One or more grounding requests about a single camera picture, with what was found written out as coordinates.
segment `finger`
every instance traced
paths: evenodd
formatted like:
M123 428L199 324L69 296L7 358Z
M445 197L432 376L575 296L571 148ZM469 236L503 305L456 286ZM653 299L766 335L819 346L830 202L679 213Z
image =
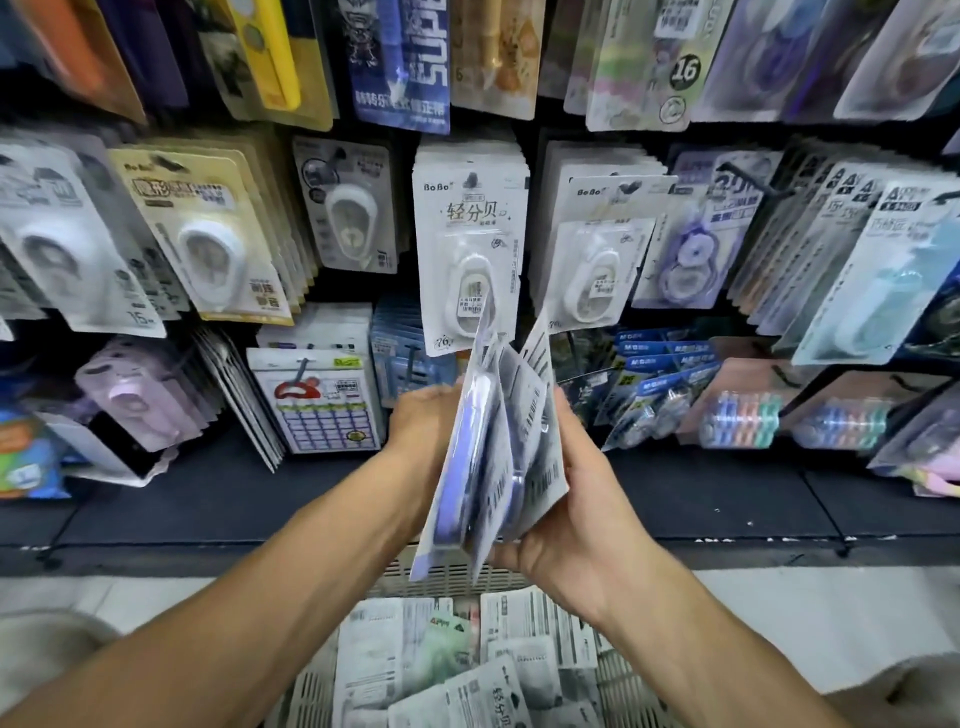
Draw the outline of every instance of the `finger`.
M569 468L585 466L590 459L600 454L600 449L593 444L583 423L580 422L570 403L566 400L564 390L554 387L553 399L557 404L557 419L560 421L560 444L564 450L564 460Z
M520 571L520 544L494 544L487 563L494 569Z

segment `tiled floor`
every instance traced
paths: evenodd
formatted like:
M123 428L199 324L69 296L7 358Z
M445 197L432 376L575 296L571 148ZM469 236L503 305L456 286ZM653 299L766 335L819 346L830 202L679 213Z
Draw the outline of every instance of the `tiled floor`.
M699 576L820 691L960 644L960 569L757 569ZM0 579L0 613L70 608L129 632L208 581Z

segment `beige basket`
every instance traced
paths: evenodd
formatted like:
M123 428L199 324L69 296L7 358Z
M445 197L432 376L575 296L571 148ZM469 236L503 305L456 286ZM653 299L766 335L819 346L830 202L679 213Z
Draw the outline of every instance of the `beige basket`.
M410 565L416 550L416 546L404 548L373 585L370 596L468 596L529 586L518 574L485 566L474 588L470 585L467 556L460 552L448 554L423 581L411 582ZM334 633L274 708L267 728L330 728L336 667L337 634ZM604 722L609 728L682 728L616 652L600 656L597 685Z

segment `person's right hand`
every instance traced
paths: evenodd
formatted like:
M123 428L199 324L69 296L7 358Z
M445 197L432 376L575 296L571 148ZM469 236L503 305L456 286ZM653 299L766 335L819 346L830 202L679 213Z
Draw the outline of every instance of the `person's right hand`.
M523 538L498 544L490 563L519 571L568 612L603 630L636 558L656 548L610 462L554 390L570 492Z

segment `purple correction tape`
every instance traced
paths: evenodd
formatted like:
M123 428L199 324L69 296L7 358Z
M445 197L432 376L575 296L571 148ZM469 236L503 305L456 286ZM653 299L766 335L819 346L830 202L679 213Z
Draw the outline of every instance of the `purple correction tape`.
M464 394L463 409L450 437L449 459L441 481L433 543L459 546L469 527L480 457L490 423L493 377L479 373Z
M744 80L754 95L779 93L794 82L826 4L795 0L776 25L756 39L744 64Z

